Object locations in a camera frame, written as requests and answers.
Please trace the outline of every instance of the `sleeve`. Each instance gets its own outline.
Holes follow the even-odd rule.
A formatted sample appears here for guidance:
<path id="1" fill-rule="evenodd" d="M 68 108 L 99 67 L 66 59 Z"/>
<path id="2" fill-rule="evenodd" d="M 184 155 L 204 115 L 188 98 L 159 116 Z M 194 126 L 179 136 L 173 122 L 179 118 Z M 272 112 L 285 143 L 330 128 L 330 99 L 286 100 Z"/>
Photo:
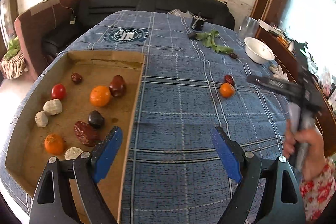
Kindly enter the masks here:
<path id="1" fill-rule="evenodd" d="M 319 176 L 300 184 L 307 221 L 317 220 L 335 193 L 334 171 L 334 161 L 329 157 Z"/>

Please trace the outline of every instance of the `orange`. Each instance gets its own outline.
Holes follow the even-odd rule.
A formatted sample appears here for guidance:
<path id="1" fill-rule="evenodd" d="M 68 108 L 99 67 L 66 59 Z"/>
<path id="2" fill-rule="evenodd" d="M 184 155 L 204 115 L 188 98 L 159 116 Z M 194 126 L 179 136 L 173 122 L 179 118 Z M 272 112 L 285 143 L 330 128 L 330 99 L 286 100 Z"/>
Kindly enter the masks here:
<path id="1" fill-rule="evenodd" d="M 224 98 L 229 98 L 235 93 L 235 89 L 229 83 L 222 84 L 219 91 Z"/>
<path id="2" fill-rule="evenodd" d="M 94 106 L 102 107 L 109 103 L 111 93 L 108 87 L 99 85 L 91 91 L 90 103 Z"/>
<path id="3" fill-rule="evenodd" d="M 60 135 L 50 134 L 44 139 L 44 148 L 49 154 L 60 155 L 64 152 L 65 143 Z"/>

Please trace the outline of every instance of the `blue gripper pad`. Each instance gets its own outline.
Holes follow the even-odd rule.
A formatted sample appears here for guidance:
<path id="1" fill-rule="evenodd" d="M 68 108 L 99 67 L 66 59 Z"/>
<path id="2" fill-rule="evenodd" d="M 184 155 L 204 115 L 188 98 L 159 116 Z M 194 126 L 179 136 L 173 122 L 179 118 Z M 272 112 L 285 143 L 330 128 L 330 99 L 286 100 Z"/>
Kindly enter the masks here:
<path id="1" fill-rule="evenodd" d="M 95 183 L 106 177 L 122 141 L 122 130 L 114 127 L 104 141 L 93 149 L 91 166 L 93 167 L 92 179 Z"/>
<path id="2" fill-rule="evenodd" d="M 239 161 L 231 150 L 231 140 L 223 130 L 220 132 L 217 128 L 211 131 L 211 138 L 227 175 L 237 183 L 240 183 L 243 176 L 240 172 Z"/>

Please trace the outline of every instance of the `hand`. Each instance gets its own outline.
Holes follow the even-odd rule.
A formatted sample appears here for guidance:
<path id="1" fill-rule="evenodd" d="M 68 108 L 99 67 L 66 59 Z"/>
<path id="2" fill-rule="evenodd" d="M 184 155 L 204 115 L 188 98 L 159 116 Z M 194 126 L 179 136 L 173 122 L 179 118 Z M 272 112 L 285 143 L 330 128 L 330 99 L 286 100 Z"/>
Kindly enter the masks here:
<path id="1" fill-rule="evenodd" d="M 290 128 L 290 121 L 287 121 L 286 139 L 282 153 L 288 159 L 294 153 L 296 142 L 309 143 L 310 147 L 303 164 L 302 175 L 305 181 L 312 180 L 322 172 L 323 167 L 327 164 L 324 156 L 323 137 L 315 128 L 302 130 L 295 134 L 291 132 Z"/>

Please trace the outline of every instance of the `clear glass pitcher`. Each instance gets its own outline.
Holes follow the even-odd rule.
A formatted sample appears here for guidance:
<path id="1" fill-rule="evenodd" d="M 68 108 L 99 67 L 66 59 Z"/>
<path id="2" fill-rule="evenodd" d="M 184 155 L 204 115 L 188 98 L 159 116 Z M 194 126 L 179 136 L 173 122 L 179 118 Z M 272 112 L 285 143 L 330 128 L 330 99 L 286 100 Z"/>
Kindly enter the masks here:
<path id="1" fill-rule="evenodd" d="M 239 39 L 244 41 L 245 37 L 255 37 L 259 28 L 259 22 L 249 16 L 246 16 L 239 28 Z"/>

